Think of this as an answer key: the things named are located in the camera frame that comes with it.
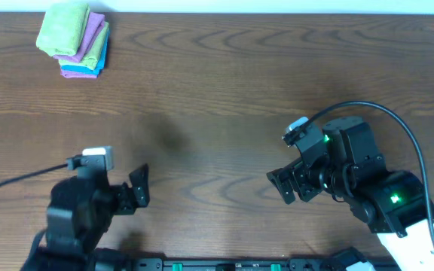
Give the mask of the green microfiber cloth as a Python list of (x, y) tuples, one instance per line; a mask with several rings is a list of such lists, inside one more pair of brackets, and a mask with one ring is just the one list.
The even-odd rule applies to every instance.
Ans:
[(48, 56), (73, 56), (77, 53), (90, 14), (88, 3), (61, 2), (44, 15), (36, 47)]

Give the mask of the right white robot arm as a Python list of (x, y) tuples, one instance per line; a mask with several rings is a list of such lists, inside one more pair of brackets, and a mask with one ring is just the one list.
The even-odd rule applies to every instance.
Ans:
[(434, 205), (408, 171), (387, 170), (383, 161), (313, 165), (297, 159), (267, 174), (284, 202), (311, 201), (321, 192), (349, 205), (401, 270), (434, 270)]

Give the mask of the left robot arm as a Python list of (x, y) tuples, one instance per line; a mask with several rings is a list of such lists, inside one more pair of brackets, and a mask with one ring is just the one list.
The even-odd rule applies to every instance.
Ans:
[(47, 228), (34, 239), (22, 271), (133, 270), (125, 254), (97, 245), (116, 215), (133, 215), (150, 202), (148, 164), (130, 183), (110, 185), (105, 165), (79, 166), (56, 184), (47, 207)]

